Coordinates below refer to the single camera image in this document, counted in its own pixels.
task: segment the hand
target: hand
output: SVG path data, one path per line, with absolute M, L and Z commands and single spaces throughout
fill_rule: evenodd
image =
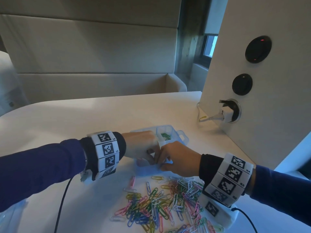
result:
M 155 153 L 155 156 L 159 156 L 160 146 L 157 137 L 152 131 L 122 133 L 122 136 L 126 141 L 124 156 L 129 158 L 143 158 L 150 165 L 155 164 L 151 154 Z
M 173 163 L 165 163 L 162 171 L 171 171 L 183 177 L 199 176 L 201 155 L 178 141 L 161 147 L 161 154 L 155 155 L 157 163 L 161 164 L 168 158 Z

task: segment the sleeve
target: sleeve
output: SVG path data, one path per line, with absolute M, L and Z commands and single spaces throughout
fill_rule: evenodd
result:
M 311 226 L 311 181 L 256 166 L 250 196 Z
M 0 212 L 72 178 L 85 166 L 84 150 L 76 139 L 0 157 Z

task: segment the black round socket cover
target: black round socket cover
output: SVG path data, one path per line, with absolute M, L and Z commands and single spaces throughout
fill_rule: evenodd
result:
M 239 96 L 245 96 L 253 86 L 253 79 L 249 74 L 240 74 L 232 82 L 232 90 Z
M 260 36 L 252 40 L 245 51 L 248 62 L 256 64 L 262 62 L 270 53 L 272 41 L 268 36 Z

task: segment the person's right arm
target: person's right arm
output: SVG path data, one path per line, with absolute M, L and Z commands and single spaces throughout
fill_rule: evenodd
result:
M 223 161 L 223 158 L 214 155 L 200 155 L 179 142 L 162 146 L 161 154 L 155 160 L 163 163 L 166 158 L 173 164 L 163 164 L 163 171 L 172 171 L 184 177 L 199 176 L 205 183 L 204 188 Z M 257 165 L 245 192 L 252 199 L 311 226 L 311 181 Z

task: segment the pile of paper clips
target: pile of paper clips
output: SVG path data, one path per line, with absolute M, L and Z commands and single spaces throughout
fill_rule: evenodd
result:
M 184 221 L 185 215 L 189 223 L 183 224 L 180 228 L 165 231 L 165 233 L 194 233 L 196 231 L 208 233 L 207 229 L 211 233 L 216 233 L 216 230 L 224 231 L 221 227 L 214 229 L 205 217 L 201 218 L 200 212 L 203 211 L 203 208 L 199 204 L 198 198 L 203 185 L 194 181 L 193 177 L 169 177 L 166 180 L 162 176 L 153 176 L 152 179 L 158 180 L 160 184 L 168 184 L 161 185 L 162 190 L 159 191 L 157 187 L 151 190 L 150 184 L 147 182 L 147 195 L 142 197 L 137 190 L 133 189 L 135 182 L 133 176 L 129 186 L 124 189 L 128 192 L 127 206 L 116 211 L 110 220 L 125 222 L 128 219 L 128 227 L 136 223 L 140 224 L 146 233 L 154 233 L 155 230 L 163 233 L 163 219 L 169 220 L 174 227 L 176 224 L 172 211 L 176 211 L 180 221 Z M 170 193 L 165 194 L 164 190 L 168 190 Z

